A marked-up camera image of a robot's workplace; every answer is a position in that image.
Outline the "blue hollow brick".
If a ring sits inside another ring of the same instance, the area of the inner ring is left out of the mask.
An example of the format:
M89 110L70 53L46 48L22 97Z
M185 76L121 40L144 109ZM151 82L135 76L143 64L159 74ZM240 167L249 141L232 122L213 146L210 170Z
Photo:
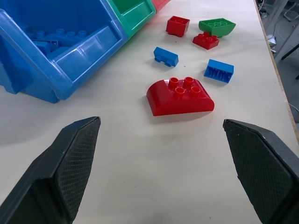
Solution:
M228 84L234 74L234 70L235 68L231 64L209 59L204 76Z

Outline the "red plastic storage bin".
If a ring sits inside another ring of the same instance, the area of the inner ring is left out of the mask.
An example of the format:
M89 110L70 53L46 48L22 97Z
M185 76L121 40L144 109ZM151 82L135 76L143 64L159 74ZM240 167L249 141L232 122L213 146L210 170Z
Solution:
M156 11L159 12L170 0L151 0Z

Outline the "small blue flat brick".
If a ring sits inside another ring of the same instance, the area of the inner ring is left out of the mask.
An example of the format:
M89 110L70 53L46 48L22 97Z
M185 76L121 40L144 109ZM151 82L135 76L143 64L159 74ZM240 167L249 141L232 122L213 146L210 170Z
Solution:
M178 64L178 55L170 51L156 47L154 50L156 62L163 62L168 67L175 67Z

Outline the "blue plastic storage bin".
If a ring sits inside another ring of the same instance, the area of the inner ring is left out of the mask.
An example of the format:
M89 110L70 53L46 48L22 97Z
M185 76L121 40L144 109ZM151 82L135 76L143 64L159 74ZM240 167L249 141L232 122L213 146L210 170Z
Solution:
M0 86L57 103L127 40L107 0L0 0Z

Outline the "red flat studded brick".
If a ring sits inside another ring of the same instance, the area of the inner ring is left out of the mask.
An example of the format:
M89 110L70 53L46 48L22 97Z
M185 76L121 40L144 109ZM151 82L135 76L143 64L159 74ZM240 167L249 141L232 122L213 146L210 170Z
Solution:
M204 32L202 34L198 34L193 38L193 43L206 49L210 50L219 44L219 39L215 35L210 35L208 32Z

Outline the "red cube brick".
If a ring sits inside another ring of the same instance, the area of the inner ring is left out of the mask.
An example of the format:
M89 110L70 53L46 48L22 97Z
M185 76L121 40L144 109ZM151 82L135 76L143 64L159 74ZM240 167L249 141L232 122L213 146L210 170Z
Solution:
M172 16L167 21L166 32L169 35L183 37L188 30L190 20L182 17Z

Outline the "blue bricks inside bin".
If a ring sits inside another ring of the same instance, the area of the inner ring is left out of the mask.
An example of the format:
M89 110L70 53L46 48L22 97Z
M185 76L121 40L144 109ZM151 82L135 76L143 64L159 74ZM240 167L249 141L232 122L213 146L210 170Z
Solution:
M21 24L20 27L48 59L54 59L64 53L88 34L85 30L66 33L64 29L59 28L55 33L46 33L43 30L34 32L31 26L25 24Z

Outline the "large red curved brick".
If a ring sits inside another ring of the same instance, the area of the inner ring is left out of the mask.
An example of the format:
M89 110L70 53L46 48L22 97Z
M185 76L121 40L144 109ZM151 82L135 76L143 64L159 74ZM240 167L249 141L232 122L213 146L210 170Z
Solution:
M149 87L146 97L154 116L214 110L214 101L202 84L192 77L159 80Z

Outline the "green curved brick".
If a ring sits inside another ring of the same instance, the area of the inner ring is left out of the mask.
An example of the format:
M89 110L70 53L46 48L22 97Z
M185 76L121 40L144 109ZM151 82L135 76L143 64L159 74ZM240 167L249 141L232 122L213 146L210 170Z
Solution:
M208 32L210 35L223 37L229 35L236 24L224 18L199 21L199 29Z

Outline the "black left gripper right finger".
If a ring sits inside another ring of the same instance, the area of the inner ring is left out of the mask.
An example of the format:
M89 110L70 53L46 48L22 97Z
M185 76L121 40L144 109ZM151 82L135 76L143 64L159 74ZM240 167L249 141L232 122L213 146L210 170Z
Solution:
M299 224L299 157L272 131L225 119L239 181L262 224Z

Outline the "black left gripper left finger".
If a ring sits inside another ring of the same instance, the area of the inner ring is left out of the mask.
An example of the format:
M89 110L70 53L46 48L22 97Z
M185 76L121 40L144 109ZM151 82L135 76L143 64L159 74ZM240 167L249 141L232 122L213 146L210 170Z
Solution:
M100 117L64 127L0 205L0 224L72 224L92 169Z

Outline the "green plastic storage bin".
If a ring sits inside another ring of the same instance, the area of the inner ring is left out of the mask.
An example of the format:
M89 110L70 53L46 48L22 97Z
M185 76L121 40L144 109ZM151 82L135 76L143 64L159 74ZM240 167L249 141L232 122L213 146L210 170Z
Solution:
M156 14L151 0L107 0L130 39Z

